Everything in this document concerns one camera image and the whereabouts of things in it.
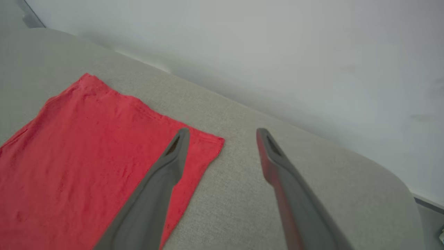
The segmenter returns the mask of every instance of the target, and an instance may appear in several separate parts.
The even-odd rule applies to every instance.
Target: red towel
[[[0,148],[0,249],[91,249],[181,127],[190,129],[162,246],[224,139],[83,75]]]

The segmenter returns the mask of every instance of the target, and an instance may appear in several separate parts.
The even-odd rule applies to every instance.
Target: wall
[[[441,0],[28,0],[82,36],[350,148],[444,205]]]

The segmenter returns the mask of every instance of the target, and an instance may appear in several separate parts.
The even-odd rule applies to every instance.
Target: red fabric
[[[162,246],[224,139],[85,74],[0,148],[0,249],[91,249],[181,127],[190,129]]]

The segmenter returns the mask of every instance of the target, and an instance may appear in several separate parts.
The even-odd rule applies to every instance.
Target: table surface
[[[291,124],[78,37],[45,28],[0,40],[0,142],[84,73],[225,138],[164,249],[286,249],[255,131],[267,128],[360,250],[423,249],[412,195],[377,163]]]

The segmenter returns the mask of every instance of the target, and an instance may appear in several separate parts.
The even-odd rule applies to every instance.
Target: gray floor
[[[0,39],[12,32],[28,28],[23,21],[24,11],[14,0],[0,0]],[[439,243],[438,235],[444,228],[444,214],[437,213],[429,208],[418,205],[422,219],[426,250],[444,250]]]

